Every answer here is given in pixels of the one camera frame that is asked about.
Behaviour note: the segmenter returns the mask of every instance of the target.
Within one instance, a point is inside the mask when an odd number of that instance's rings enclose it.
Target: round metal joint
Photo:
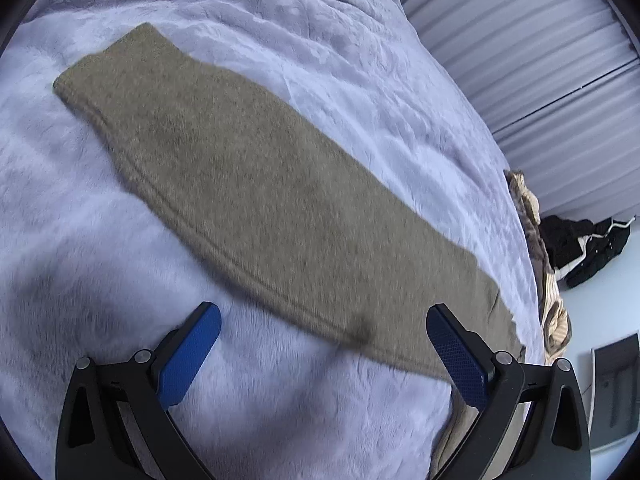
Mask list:
[[[91,364],[91,360],[88,357],[81,357],[76,361],[76,368],[78,370],[84,370]]]
[[[508,352],[498,352],[495,355],[495,360],[501,365],[510,365],[513,362],[513,357],[511,357],[511,354]]]
[[[139,364],[146,363],[147,361],[149,361],[149,359],[151,359],[151,352],[149,350],[139,350],[138,352],[136,352],[133,358]]]
[[[558,364],[558,368],[560,368],[563,372],[568,372],[569,370],[571,370],[571,363],[566,359],[558,359],[556,363]]]

